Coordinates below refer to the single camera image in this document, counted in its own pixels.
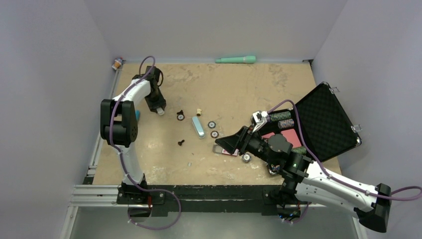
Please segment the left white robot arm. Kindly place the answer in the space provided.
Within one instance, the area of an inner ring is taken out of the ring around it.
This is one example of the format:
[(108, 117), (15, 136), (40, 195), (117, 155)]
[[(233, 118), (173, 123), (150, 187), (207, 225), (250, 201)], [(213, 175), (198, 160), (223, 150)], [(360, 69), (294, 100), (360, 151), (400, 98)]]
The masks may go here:
[(162, 71), (148, 66), (144, 74), (132, 78), (130, 85), (113, 99), (101, 102), (100, 135), (116, 152), (123, 171), (118, 187), (118, 204), (146, 204), (151, 201), (147, 182), (135, 149), (138, 136), (136, 106), (145, 100), (149, 110), (165, 113), (167, 102), (160, 90)]

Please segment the white stapler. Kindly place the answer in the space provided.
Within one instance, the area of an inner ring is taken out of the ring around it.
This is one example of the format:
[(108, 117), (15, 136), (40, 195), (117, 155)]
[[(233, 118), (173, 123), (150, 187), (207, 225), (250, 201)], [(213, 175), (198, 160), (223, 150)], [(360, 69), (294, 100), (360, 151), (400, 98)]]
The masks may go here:
[(162, 116), (162, 115), (164, 115), (164, 114), (165, 114), (165, 111), (164, 111), (161, 107), (158, 107), (158, 108), (156, 109), (156, 112), (157, 112), (157, 114), (158, 114), (158, 115), (160, 115), (160, 116)]

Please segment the light blue stapler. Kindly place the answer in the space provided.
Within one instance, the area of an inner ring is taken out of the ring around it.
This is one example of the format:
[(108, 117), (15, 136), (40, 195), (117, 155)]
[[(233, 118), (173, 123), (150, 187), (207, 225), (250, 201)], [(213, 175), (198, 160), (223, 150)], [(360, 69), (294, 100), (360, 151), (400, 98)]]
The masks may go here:
[(199, 118), (198, 117), (192, 117), (192, 123), (193, 123), (194, 129), (195, 129), (198, 137), (200, 139), (204, 138), (205, 137), (205, 131), (202, 127), (202, 124), (201, 124)]

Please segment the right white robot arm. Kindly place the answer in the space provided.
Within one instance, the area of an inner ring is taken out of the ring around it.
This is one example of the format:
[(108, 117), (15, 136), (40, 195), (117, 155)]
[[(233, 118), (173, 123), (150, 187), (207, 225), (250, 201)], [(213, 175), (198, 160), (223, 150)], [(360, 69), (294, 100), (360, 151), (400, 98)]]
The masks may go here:
[(296, 199), (333, 207), (349, 213), (370, 230), (387, 231), (391, 208), (388, 185), (364, 184), (323, 170), (316, 160), (293, 152), (292, 144), (280, 133), (264, 139), (244, 126), (236, 134), (216, 139), (215, 143), (230, 154), (250, 153), (268, 166), (278, 166), (277, 173), (286, 184), (279, 190), (284, 202)]

